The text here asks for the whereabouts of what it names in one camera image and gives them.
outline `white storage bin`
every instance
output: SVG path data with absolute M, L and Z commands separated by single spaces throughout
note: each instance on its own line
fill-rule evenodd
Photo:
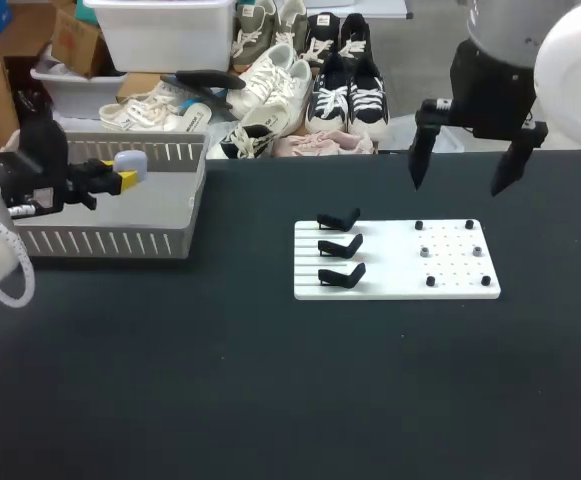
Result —
M 226 71 L 234 0 L 84 0 L 122 72 Z
M 99 109 L 117 103 L 116 95 L 126 76 L 93 77 L 56 75 L 48 72 L 52 66 L 40 62 L 30 70 L 30 76 L 41 81 L 52 98 L 55 110 L 62 117 L 99 119 Z

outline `white shelf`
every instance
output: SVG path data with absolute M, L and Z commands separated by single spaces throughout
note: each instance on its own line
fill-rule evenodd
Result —
M 366 18 L 406 18 L 408 9 L 404 0 L 357 0 L 344 7 L 308 8 L 308 15 L 321 12 L 332 12 L 343 18 L 351 13 L 360 13 Z

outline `green sneaker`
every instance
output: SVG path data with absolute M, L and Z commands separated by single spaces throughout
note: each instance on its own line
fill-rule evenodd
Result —
M 237 39 L 232 43 L 232 66 L 242 73 L 270 48 L 277 7 L 273 0 L 239 5 Z

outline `black and white sneaker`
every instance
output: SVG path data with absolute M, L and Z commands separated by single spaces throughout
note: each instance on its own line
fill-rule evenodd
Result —
M 289 122 L 288 107 L 282 103 L 257 107 L 212 147 L 206 158 L 257 158 L 281 135 Z
M 366 55 L 372 57 L 370 27 L 360 13 L 348 15 L 346 21 L 343 22 L 339 55 L 348 59 L 352 65 Z
M 348 133 L 367 133 L 379 142 L 388 130 L 388 103 L 383 78 L 370 56 L 362 57 L 350 79 Z
M 313 75 L 318 75 L 331 53 L 339 50 L 339 25 L 341 20 L 332 13 L 320 13 L 308 18 L 306 52 L 301 58 L 310 64 Z
M 312 90 L 306 111 L 308 132 L 345 131 L 348 118 L 348 76 L 343 58 L 338 53 L 330 55 Z

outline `yellow object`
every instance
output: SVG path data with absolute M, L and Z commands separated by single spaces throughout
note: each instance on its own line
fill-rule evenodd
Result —
M 100 160 L 101 163 L 105 163 L 107 166 L 112 167 L 114 165 L 114 160 Z M 126 190 L 134 187 L 139 183 L 139 172 L 136 170 L 128 170 L 127 172 L 114 172 L 120 179 L 118 191 L 111 193 L 111 195 L 120 195 Z

